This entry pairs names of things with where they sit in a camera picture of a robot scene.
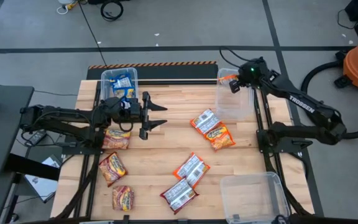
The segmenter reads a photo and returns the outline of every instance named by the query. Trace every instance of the gray floor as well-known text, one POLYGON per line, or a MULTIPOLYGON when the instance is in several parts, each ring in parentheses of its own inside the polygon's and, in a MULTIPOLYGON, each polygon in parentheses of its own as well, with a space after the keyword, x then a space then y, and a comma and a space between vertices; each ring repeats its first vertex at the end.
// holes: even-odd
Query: gray floor
MULTIPOLYGON (((268 0, 281 46, 357 45, 353 30, 336 24, 338 10, 350 0, 268 0)), ((132 0, 123 2, 124 15, 106 22, 97 6, 83 6, 102 47, 200 45, 273 46, 262 0, 132 0)), ((96 47, 76 6, 61 16, 57 1, 5 0, 0 9, 0 49, 96 47)), ((341 21, 351 25, 345 14, 341 21)), ((280 70, 274 51, 237 51, 248 58, 264 56, 270 68, 280 70)), ((334 60, 335 52, 283 52, 288 75, 296 86, 315 66, 334 60)), ((232 68, 218 51, 105 52, 108 64, 217 60, 232 68)), ((236 63, 234 57, 229 60, 236 63)), ((99 53, 0 54, 0 84, 32 85, 38 90, 76 93, 89 65, 103 64, 99 53)), ((341 111, 348 130, 358 130, 358 91, 337 90, 340 71, 326 71, 311 82, 310 95, 341 111)), ((76 98, 36 93, 32 104, 73 108, 76 98)), ((308 124, 300 111, 301 121, 308 124)), ((15 144, 13 153, 24 155, 15 144)), ((358 139, 336 146, 314 143, 309 148, 318 192, 327 217, 358 218, 358 139)), ((20 222, 49 217, 52 202, 18 204, 20 222)))

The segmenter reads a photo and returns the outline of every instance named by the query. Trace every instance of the hazard tape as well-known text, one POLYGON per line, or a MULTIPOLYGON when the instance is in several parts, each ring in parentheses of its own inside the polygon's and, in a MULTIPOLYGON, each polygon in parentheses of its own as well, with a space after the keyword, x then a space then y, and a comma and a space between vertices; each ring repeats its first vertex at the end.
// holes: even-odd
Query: hazard tape
MULTIPOLYGON (((132 64, 117 64, 108 65, 108 68, 129 68, 129 67, 151 67, 151 66, 171 66, 171 65, 213 65, 216 61, 205 62, 162 62, 162 63, 132 63, 132 64)), ((106 68, 105 65, 91 65, 88 69, 106 68)))

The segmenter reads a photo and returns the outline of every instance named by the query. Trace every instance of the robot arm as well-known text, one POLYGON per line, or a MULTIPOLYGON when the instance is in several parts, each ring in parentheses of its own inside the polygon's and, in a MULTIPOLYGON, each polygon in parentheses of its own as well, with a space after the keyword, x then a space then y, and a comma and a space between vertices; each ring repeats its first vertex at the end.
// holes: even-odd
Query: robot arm
POLYGON ((280 98, 286 98, 307 113, 310 113, 317 126, 286 126, 274 122, 266 132, 267 144, 276 145, 282 137, 313 138, 324 144, 336 144, 346 133, 341 114, 338 110, 324 105, 302 91, 283 75, 267 68, 266 61, 255 58, 239 68, 238 80, 230 82, 231 91, 236 93, 240 87, 251 86, 260 88, 280 98))
POLYGON ((40 129, 53 131, 75 137, 84 146, 101 147, 104 139, 104 130, 110 126, 111 121, 120 125, 121 130, 130 131, 133 123, 142 123, 139 137, 147 140, 147 131, 167 122, 166 120, 149 121, 148 110, 167 110, 155 105, 150 95, 143 92, 143 107, 137 98, 129 100, 129 107, 121 98, 112 97, 101 101, 101 104, 91 111, 56 108, 53 106, 31 106, 21 109, 20 128, 23 132, 33 132, 40 129), (79 128, 68 123, 88 123, 89 126, 79 128), (124 130, 122 123, 131 123, 129 130, 124 130))

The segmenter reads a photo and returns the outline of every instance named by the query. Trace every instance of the clear plastic bin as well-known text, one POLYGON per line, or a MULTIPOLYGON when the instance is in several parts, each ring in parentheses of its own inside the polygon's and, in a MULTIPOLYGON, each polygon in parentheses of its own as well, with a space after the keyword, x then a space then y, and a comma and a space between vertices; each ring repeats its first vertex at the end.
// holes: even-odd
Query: clear plastic bin
POLYGON ((131 75, 132 85, 135 86, 135 97, 139 99, 139 87, 137 85, 137 71, 135 68, 118 68, 106 70, 101 76, 101 91, 100 99, 105 100, 109 97, 113 97, 112 86, 110 79, 115 78, 118 75, 129 73, 131 75))
POLYGON ((221 195, 228 224, 271 223, 277 215, 290 215, 280 178, 273 172, 223 177, 221 195))
POLYGON ((229 82, 220 82, 220 78, 228 75, 238 75, 235 69, 221 68, 218 71, 216 84, 216 114, 221 120, 243 121, 254 112, 254 94, 251 88, 241 87, 237 93, 232 93, 229 82))

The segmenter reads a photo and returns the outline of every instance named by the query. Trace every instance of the wooden table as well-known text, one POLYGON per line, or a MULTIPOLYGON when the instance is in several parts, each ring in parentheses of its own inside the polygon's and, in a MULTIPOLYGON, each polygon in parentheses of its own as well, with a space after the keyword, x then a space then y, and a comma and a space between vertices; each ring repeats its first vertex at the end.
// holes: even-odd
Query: wooden table
MULTIPOLYGON (((82 81, 76 108, 90 110, 95 89, 96 81, 82 81)), ((221 178, 265 172, 255 136, 255 114, 250 114, 242 122, 225 122, 237 144, 214 152, 209 141, 203 139, 189 122, 207 108, 214 110, 215 85, 140 86, 139 93, 142 91, 148 91, 154 103, 168 108, 168 111, 150 112, 150 119, 167 119, 168 122, 149 132, 147 141, 138 137, 139 125, 135 124, 129 149, 117 151, 128 175, 113 186, 129 185, 133 188, 134 209, 130 212, 112 209, 112 188, 107 188, 104 177, 98 172, 91 219, 122 220, 123 215, 130 215, 131 220, 224 219, 219 187, 221 178), (173 215, 160 194, 178 182, 172 172, 191 152, 202 157, 211 169, 196 187, 200 196, 173 215)), ((268 100, 273 121, 291 124, 286 100, 272 95, 268 100)), ((106 151, 100 159, 111 152, 106 151)), ((288 154, 281 154, 281 160, 287 187, 307 211, 313 212, 302 163, 288 154)), ((82 162, 83 156, 75 156, 62 167, 51 217, 58 215, 76 192, 82 162)), ((87 197, 85 192, 80 216, 85 215, 87 197)))

